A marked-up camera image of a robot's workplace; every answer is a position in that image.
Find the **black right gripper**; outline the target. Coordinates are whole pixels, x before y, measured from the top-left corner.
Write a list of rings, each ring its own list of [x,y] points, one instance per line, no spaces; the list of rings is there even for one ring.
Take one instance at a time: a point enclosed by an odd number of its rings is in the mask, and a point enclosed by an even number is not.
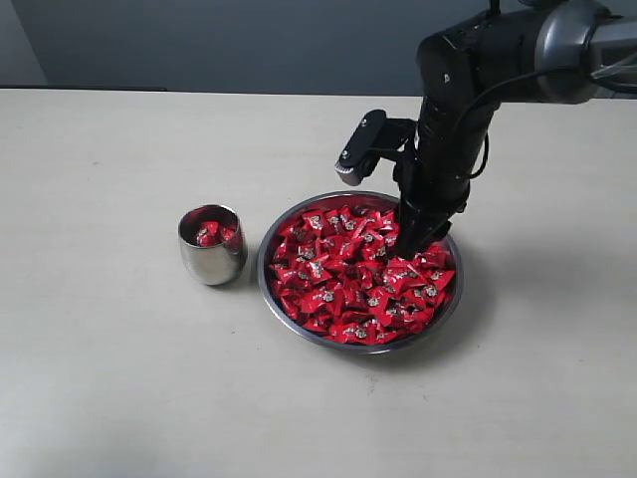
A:
[[[410,260],[444,239],[450,217],[468,200],[469,176],[498,105],[489,102],[465,113],[445,109],[432,99],[422,102],[415,129],[413,157],[398,166],[401,199],[395,254]]]

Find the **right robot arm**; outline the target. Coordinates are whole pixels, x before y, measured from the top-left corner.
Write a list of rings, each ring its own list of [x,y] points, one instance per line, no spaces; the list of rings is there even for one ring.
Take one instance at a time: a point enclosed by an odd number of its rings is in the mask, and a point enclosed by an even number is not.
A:
[[[419,118],[394,168],[396,253],[412,258],[442,239],[464,210],[502,104],[578,105],[601,88],[632,92],[635,78],[612,68],[635,55],[635,18],[596,1],[533,1],[511,13],[492,6],[425,38],[416,55]]]

